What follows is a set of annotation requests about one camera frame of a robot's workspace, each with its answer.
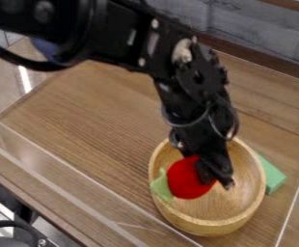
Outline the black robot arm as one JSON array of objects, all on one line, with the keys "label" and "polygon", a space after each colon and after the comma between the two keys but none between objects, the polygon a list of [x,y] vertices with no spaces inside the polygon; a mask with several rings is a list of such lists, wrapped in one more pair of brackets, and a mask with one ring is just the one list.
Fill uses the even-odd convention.
[{"label": "black robot arm", "polygon": [[233,186],[226,144],[238,131],[238,117],[226,70],[185,24],[142,1],[0,0],[0,30],[30,38],[45,56],[33,61],[0,46],[0,58],[14,65],[57,71],[93,60],[148,75],[170,145],[200,158],[202,184]]}]

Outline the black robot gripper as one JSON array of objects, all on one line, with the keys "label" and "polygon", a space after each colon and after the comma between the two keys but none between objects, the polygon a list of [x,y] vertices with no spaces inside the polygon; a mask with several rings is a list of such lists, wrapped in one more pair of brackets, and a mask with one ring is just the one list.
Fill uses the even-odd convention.
[{"label": "black robot gripper", "polygon": [[229,190],[234,181],[226,143],[238,130],[238,117],[217,54],[201,44],[180,41],[160,45],[153,60],[169,143],[182,155],[200,156],[194,167],[201,185],[216,180]]}]

